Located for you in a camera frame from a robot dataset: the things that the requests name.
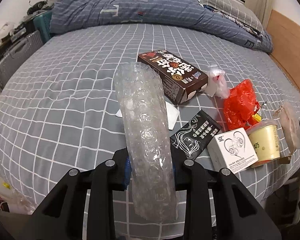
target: gray suitcase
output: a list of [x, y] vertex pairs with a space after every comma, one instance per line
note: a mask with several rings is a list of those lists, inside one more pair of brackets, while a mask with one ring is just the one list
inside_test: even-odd
[[2, 90], [18, 68], [40, 47], [43, 43], [40, 32], [35, 31], [16, 42], [0, 60], [0, 90]]

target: gray plaid bedsheet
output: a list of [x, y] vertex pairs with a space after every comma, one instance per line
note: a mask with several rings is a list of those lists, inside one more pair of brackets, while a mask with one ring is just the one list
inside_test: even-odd
[[[126, 146], [113, 76], [120, 63], [165, 48], [207, 71], [218, 64], [228, 87], [252, 80], [258, 101], [268, 101], [264, 118], [287, 99], [300, 119], [300, 94], [269, 56], [181, 27], [130, 24], [77, 30], [52, 38], [13, 75], [0, 96], [0, 176], [39, 204], [71, 168], [93, 169]], [[226, 129], [222, 100], [198, 94], [178, 106], [174, 134], [202, 109]], [[281, 155], [288, 147], [278, 123]], [[206, 150], [196, 160], [213, 169]], [[258, 201], [278, 189], [300, 166], [300, 150], [287, 165], [272, 162], [237, 174]], [[176, 222], [150, 223], [134, 212], [130, 191], [114, 192], [119, 234], [159, 239], [183, 233], [185, 192]], [[210, 194], [212, 223], [216, 224]]]

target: metal screw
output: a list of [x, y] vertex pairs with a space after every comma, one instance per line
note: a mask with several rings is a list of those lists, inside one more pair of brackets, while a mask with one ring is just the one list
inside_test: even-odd
[[70, 176], [75, 176], [77, 174], [78, 174], [78, 170], [76, 170], [76, 169], [69, 170], [69, 175]]
[[226, 169], [226, 168], [224, 168], [224, 169], [222, 169], [222, 170], [221, 170], [221, 173], [222, 173], [223, 175], [226, 175], [226, 176], [228, 176], [228, 175], [230, 175], [230, 170], [229, 170], [229, 169]]
[[185, 165], [192, 166], [194, 164], [193, 160], [185, 160]]
[[115, 161], [114, 160], [107, 160], [106, 161], [106, 166], [111, 167], [113, 165], [115, 165]]

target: yellow cup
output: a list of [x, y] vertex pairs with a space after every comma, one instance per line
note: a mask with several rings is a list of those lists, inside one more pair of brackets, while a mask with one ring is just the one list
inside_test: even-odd
[[261, 166], [280, 158], [277, 124], [274, 120], [261, 121], [248, 128], [246, 132], [259, 159], [251, 167]]

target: brown snack box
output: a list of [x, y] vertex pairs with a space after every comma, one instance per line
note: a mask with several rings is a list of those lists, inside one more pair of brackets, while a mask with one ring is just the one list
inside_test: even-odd
[[207, 87], [204, 72], [165, 49], [139, 54], [137, 61], [160, 75], [164, 94], [177, 105]]

